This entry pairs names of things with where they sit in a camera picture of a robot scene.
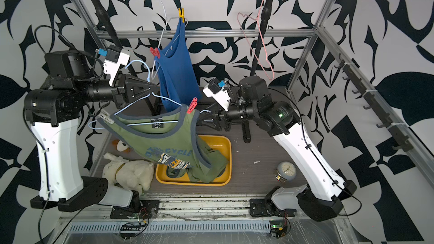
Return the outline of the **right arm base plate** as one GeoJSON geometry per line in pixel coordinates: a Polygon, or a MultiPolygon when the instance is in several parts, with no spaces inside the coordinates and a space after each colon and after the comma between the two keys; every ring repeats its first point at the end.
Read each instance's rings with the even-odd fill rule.
{"type": "Polygon", "coordinates": [[[278,209],[270,199],[250,199],[249,203],[249,215],[252,218],[288,217],[288,214],[278,209]]]}

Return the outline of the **blue wire hanger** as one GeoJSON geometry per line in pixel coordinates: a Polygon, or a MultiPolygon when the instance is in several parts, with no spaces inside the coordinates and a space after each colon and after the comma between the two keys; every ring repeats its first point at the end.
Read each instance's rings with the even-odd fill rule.
{"type": "MultiPolygon", "coordinates": [[[[150,70],[149,66],[148,66],[144,61],[142,61],[142,60],[140,60],[140,59],[135,59],[135,60],[133,60],[133,61],[130,61],[130,62],[125,66],[125,68],[129,67],[133,62],[139,62],[139,63],[141,63],[142,65],[144,65],[144,66],[147,68],[147,70],[148,70],[148,78],[147,78],[147,82],[149,82],[149,81],[150,81],[150,76],[151,76],[151,70],[150,70]]],[[[153,92],[151,92],[151,93],[148,94],[147,96],[141,97],[141,98],[139,98],[138,100],[136,100],[136,101],[130,103],[129,105],[126,105],[124,108],[120,109],[119,111],[116,111],[116,112],[110,114],[110,116],[114,116],[114,115],[118,115],[118,114],[124,114],[124,111],[125,111],[125,110],[129,110],[129,107],[133,106],[133,105],[134,105],[135,103],[137,103],[137,102],[139,102],[139,108],[141,109],[140,114],[144,114],[145,116],[150,116],[150,109],[144,107],[144,102],[142,102],[142,100],[144,100],[144,101],[149,101],[149,97],[150,97],[151,95],[154,96],[154,97],[156,97],[156,98],[166,99],[166,100],[168,100],[168,101],[171,101],[171,102],[177,104],[177,102],[175,102],[175,101],[173,101],[173,100],[171,100],[171,99],[169,99],[169,98],[166,98],[166,97],[164,97],[164,96],[159,96],[159,95],[156,95],[156,94],[154,94],[153,92]]],[[[94,117],[94,120],[93,120],[93,121],[91,121],[91,122],[88,123],[88,127],[89,127],[90,129],[93,129],[93,130],[104,129],[104,127],[96,128],[96,127],[93,127],[93,126],[92,126],[93,123],[97,123],[97,122],[98,122],[97,118],[98,118],[98,117],[101,117],[101,116],[102,116],[102,113],[103,113],[103,110],[101,110],[101,112],[100,112],[97,116],[94,117]]]]}

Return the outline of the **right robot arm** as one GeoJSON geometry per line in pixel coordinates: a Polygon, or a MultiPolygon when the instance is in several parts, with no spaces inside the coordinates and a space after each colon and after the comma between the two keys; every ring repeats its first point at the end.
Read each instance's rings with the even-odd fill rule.
{"type": "Polygon", "coordinates": [[[291,157],[307,183],[295,188],[276,187],[266,197],[273,210],[301,210],[314,221],[340,216],[342,202],[354,196],[357,187],[342,178],[327,163],[308,137],[304,122],[292,102],[272,100],[265,80],[258,76],[242,79],[237,94],[224,81],[212,79],[203,93],[215,103],[200,116],[200,125],[230,131],[234,123],[256,125],[272,137],[291,157]]]}

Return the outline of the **pink wire hanger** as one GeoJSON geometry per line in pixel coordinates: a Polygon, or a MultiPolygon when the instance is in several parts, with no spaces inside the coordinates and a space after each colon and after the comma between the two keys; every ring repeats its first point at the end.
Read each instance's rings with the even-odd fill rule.
{"type": "Polygon", "coordinates": [[[257,68],[258,66],[260,66],[261,70],[264,72],[265,76],[269,81],[272,81],[275,78],[275,71],[273,65],[268,59],[269,54],[264,41],[264,35],[268,27],[268,21],[271,17],[272,1],[273,0],[261,0],[261,3],[257,8],[256,15],[254,15],[253,12],[250,14],[238,12],[236,17],[238,26],[240,27],[243,37],[246,39],[250,51],[252,52],[252,67],[250,70],[250,76],[255,76],[257,68]],[[248,40],[248,37],[246,35],[246,28],[245,26],[243,26],[240,18],[243,18],[245,21],[254,21],[255,26],[258,29],[258,37],[255,49],[253,48],[252,43],[248,40]],[[265,52],[265,62],[268,64],[268,67],[265,67],[260,60],[262,50],[264,50],[265,52]]]}

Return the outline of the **light green tank top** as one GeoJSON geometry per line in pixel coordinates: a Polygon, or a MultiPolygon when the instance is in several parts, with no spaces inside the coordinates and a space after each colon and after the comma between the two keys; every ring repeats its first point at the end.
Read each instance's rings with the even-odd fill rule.
{"type": "Polygon", "coordinates": [[[212,183],[217,177],[221,176],[226,170],[227,164],[222,166],[211,167],[207,172],[203,172],[202,169],[192,167],[187,169],[173,169],[167,167],[166,176],[170,179],[180,179],[187,176],[187,183],[212,183]]]}

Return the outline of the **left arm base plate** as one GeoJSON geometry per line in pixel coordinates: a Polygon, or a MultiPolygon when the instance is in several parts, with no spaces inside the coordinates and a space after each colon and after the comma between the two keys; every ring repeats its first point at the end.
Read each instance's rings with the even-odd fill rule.
{"type": "Polygon", "coordinates": [[[110,219],[150,219],[159,211],[160,200],[141,200],[137,205],[128,207],[113,207],[110,219]]]}

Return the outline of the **dark green printed tank top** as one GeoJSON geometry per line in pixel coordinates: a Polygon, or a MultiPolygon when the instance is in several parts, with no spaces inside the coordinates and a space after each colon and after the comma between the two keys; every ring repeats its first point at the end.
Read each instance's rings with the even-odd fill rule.
{"type": "Polygon", "coordinates": [[[110,116],[114,124],[98,119],[107,131],[144,159],[173,169],[200,168],[207,172],[218,157],[196,132],[200,112],[187,113],[187,105],[157,116],[110,116]]]}

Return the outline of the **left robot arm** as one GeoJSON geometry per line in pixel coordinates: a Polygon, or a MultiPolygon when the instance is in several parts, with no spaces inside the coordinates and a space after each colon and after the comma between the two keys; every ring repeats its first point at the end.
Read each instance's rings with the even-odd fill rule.
{"type": "Polygon", "coordinates": [[[84,51],[47,53],[50,73],[45,85],[25,97],[24,121],[37,142],[41,173],[39,194],[30,201],[34,209],[75,212],[94,204],[140,209],[137,192],[80,174],[77,131],[82,108],[107,101],[123,108],[151,88],[150,82],[120,72],[121,66],[130,65],[128,50],[111,46],[98,55],[104,57],[102,69],[108,79],[93,76],[84,51]]]}

